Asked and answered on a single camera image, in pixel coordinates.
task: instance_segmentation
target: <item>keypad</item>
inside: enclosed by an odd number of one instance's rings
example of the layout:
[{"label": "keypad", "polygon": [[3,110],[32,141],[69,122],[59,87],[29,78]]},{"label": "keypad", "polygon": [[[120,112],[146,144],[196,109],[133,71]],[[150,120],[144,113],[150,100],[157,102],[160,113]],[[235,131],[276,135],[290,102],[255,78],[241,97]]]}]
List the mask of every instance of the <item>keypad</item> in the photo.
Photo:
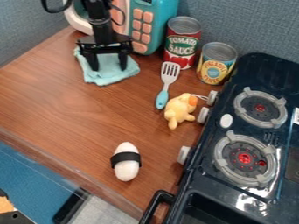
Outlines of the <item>keypad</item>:
[{"label": "keypad", "polygon": [[154,14],[150,11],[143,11],[141,9],[133,10],[133,48],[137,53],[146,53],[148,51],[148,44],[151,41],[152,22],[154,21]]}]

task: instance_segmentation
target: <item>blue cloth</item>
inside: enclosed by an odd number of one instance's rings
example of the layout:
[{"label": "blue cloth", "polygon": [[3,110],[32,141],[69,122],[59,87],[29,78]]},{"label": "blue cloth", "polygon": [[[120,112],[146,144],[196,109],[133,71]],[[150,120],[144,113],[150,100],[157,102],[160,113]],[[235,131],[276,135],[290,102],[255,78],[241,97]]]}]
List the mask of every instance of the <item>blue cloth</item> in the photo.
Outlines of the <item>blue cloth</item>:
[{"label": "blue cloth", "polygon": [[53,216],[78,186],[0,142],[0,188],[33,221],[53,224]]},{"label": "blue cloth", "polygon": [[98,86],[106,86],[134,76],[140,72],[138,64],[129,56],[127,68],[122,71],[119,66],[120,62],[117,53],[98,54],[100,70],[93,71],[84,56],[80,54],[79,47],[75,48],[74,55],[82,68],[84,81],[95,83]]}]

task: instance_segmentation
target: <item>yellow can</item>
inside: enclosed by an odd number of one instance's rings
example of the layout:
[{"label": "yellow can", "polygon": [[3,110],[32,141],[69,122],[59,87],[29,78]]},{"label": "yellow can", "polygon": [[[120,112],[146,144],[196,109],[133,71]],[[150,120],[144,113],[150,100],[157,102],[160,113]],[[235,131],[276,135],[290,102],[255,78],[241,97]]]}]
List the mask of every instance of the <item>yellow can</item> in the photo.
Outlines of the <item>yellow can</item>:
[{"label": "yellow can", "polygon": [[231,46],[212,42],[204,45],[198,63],[199,79],[210,85],[221,85],[231,74],[238,55]]}]

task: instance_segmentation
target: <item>stove burner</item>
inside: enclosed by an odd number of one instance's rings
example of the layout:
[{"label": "stove burner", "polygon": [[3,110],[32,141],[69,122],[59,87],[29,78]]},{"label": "stove burner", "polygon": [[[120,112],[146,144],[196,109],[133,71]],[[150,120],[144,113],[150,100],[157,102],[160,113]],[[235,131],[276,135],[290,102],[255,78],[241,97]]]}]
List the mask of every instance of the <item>stove burner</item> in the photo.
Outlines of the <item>stove burner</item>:
[{"label": "stove burner", "polygon": [[271,94],[252,91],[245,87],[244,92],[233,101],[236,114],[242,119],[260,128],[281,127],[288,118],[284,98],[277,99]]},{"label": "stove burner", "polygon": [[216,167],[244,186],[266,186],[275,176],[275,148],[250,136],[227,131],[214,149]]}]

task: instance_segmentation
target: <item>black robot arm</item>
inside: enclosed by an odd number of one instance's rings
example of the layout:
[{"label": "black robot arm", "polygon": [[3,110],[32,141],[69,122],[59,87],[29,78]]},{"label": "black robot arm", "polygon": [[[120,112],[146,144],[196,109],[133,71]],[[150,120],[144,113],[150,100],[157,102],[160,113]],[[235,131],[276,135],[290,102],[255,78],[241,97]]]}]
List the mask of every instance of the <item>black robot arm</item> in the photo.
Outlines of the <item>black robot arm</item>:
[{"label": "black robot arm", "polygon": [[[100,63],[97,60],[97,54],[101,53],[118,53],[121,70],[127,67],[128,54],[133,52],[132,40],[126,35],[116,33],[112,28],[110,10],[115,8],[122,12],[123,21],[125,14],[122,10],[112,5],[112,0],[81,0],[88,13],[88,22],[93,27],[94,35],[90,37],[80,38],[77,45],[89,66],[98,71]],[[57,13],[69,8],[73,0],[67,0],[66,4],[57,9],[49,9],[46,0],[41,0],[45,11],[49,13]]]}]

